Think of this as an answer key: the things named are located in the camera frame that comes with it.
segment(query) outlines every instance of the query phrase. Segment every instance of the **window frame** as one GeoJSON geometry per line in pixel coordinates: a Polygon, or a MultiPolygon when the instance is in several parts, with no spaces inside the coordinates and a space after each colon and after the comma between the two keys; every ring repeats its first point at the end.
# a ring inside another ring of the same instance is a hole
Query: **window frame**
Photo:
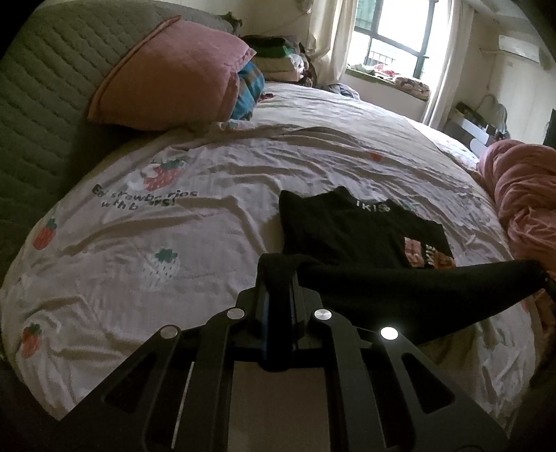
{"type": "Polygon", "coordinates": [[[429,47],[429,38],[430,38],[430,31],[433,27],[433,16],[434,16],[434,7],[439,0],[429,0],[429,13],[426,18],[426,25],[425,25],[425,34],[423,35],[423,44],[421,45],[421,51],[413,50],[411,47],[404,46],[397,41],[394,41],[386,36],[379,35],[379,22],[380,17],[382,15],[382,9],[384,0],[376,0],[375,3],[375,11],[373,13],[373,21],[371,22],[371,30],[367,30],[366,28],[361,28],[358,26],[354,27],[354,31],[357,33],[362,33],[364,35],[370,36],[369,45],[367,47],[367,53],[365,56],[364,64],[367,65],[369,62],[369,53],[371,51],[371,44],[373,43],[373,39],[377,39],[379,41],[383,41],[386,44],[391,46],[397,47],[400,50],[403,50],[407,53],[410,53],[417,57],[417,63],[415,65],[415,70],[413,71],[414,78],[421,78],[423,75],[423,66],[425,64],[425,60],[428,58],[426,56],[427,48],[429,47]]]}

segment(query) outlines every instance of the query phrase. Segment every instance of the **curtain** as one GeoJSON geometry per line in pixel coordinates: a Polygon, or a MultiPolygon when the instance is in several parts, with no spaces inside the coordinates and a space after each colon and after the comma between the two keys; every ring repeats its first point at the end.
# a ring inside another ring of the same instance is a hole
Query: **curtain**
{"type": "Polygon", "coordinates": [[[431,93],[423,115],[423,124],[433,129],[442,127],[448,119],[461,79],[473,25],[474,10],[463,0],[449,0],[448,11],[450,18],[446,56],[436,89],[431,93]]]}
{"type": "Polygon", "coordinates": [[[346,70],[357,0],[316,0],[309,22],[307,52],[319,85],[337,83],[346,70]]]}

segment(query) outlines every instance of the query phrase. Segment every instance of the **window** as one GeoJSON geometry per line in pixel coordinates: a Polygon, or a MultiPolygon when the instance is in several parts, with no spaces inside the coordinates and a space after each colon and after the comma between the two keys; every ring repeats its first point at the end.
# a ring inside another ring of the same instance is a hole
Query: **window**
{"type": "Polygon", "coordinates": [[[384,63],[421,78],[438,0],[359,0],[350,65],[384,63]]]}

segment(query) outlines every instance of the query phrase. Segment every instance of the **ceiling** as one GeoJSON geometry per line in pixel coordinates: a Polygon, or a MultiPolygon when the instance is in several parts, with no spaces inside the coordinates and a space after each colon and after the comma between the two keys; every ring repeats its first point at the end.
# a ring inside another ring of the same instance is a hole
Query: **ceiling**
{"type": "Polygon", "coordinates": [[[503,29],[536,35],[535,28],[512,0],[466,0],[479,13],[497,20],[503,29]]]}

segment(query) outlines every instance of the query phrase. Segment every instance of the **gray quilted headboard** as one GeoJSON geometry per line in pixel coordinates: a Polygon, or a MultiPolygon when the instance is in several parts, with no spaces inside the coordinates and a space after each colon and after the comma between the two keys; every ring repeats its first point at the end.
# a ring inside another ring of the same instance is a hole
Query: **gray quilted headboard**
{"type": "Polygon", "coordinates": [[[219,16],[163,2],[76,0],[36,10],[0,61],[0,282],[35,223],[136,132],[86,120],[110,69],[160,22],[232,32],[219,16]]]}

